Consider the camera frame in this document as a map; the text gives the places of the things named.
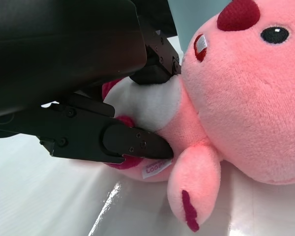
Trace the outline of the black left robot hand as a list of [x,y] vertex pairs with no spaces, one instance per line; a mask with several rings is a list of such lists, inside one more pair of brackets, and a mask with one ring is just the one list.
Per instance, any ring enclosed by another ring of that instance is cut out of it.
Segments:
[[176,34],[165,0],[0,0],[0,138],[32,135],[76,160],[172,159],[162,137],[115,119],[101,86],[167,82]]

